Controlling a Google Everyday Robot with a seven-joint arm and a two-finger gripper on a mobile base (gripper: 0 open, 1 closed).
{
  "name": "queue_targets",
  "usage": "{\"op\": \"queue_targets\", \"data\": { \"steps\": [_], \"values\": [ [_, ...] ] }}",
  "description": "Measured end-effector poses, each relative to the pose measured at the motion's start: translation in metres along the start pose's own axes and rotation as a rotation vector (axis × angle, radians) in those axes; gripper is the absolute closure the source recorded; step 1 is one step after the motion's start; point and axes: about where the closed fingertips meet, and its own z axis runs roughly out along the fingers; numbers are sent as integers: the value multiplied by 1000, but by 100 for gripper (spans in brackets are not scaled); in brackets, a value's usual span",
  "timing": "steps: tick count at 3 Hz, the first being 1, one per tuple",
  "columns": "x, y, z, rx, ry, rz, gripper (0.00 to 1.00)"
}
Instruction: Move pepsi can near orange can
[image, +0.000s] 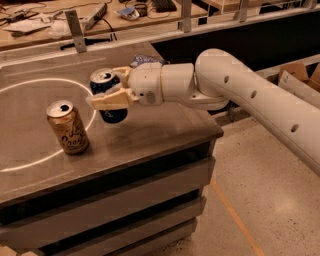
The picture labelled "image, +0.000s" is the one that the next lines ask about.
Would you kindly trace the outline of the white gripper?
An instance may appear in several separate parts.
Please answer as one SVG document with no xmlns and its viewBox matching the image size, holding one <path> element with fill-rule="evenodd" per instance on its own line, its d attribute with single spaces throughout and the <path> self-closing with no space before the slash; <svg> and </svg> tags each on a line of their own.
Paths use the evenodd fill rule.
<svg viewBox="0 0 320 256">
<path fill-rule="evenodd" d="M 159 62 L 144 63 L 133 70 L 130 66 L 113 68 L 124 88 L 88 96 L 86 102 L 95 110 L 127 109 L 135 101 L 144 106 L 161 105 L 161 69 Z"/>
</svg>

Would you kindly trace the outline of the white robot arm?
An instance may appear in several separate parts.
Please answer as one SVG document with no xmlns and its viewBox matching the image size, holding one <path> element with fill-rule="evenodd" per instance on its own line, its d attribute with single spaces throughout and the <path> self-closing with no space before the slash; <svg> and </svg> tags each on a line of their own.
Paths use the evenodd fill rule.
<svg viewBox="0 0 320 256">
<path fill-rule="evenodd" d="M 194 64 L 143 63 L 135 68 L 98 70 L 92 79 L 120 82 L 87 98 L 96 110 L 127 109 L 135 102 L 157 106 L 176 102 L 219 109 L 230 101 L 253 116 L 315 173 L 320 173 L 319 93 L 295 88 L 287 75 L 281 88 L 220 49 L 202 52 Z"/>
</svg>

